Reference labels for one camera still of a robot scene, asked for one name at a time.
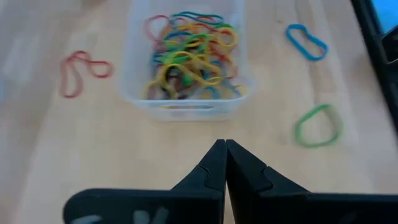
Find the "plastic container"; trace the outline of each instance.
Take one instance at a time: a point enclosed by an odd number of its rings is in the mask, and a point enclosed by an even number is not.
[[[239,42],[233,51],[238,76],[233,84],[247,86],[245,95],[230,100],[142,100],[143,87],[152,80],[149,66],[153,42],[144,33],[144,21],[158,14],[169,16],[182,11],[217,14],[231,24]],[[132,0],[124,54],[123,73],[119,87],[125,99],[146,113],[163,121],[213,121],[230,119],[241,103],[252,93],[254,82],[248,69],[244,0]],[[152,24],[157,35],[164,27]]]

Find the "table surface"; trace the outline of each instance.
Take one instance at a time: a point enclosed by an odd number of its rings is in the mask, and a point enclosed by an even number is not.
[[[101,1],[85,5],[84,13],[54,19],[62,29],[40,69],[50,81],[33,81],[35,95],[6,109],[13,124],[12,130],[5,129],[11,124],[0,126],[7,150],[25,161],[10,162],[10,169],[17,166],[23,174],[8,188],[19,192],[8,209],[13,223],[61,223],[63,204],[87,188],[170,189],[216,139],[236,140],[313,192],[398,193],[396,134],[349,1],[247,0],[248,58],[257,88],[233,120],[212,123],[154,121],[120,97],[129,5]],[[284,31],[292,23],[305,24],[328,43],[324,60],[309,62],[289,44]],[[58,65],[78,49],[113,62],[116,75],[108,80],[85,75],[83,94],[67,100],[58,95]],[[32,100],[41,106],[29,104]],[[336,107],[343,135],[332,146],[303,148],[292,128],[321,103]],[[330,124],[319,116],[306,132],[313,140],[327,138]],[[233,223],[228,198],[225,216],[225,223]]]

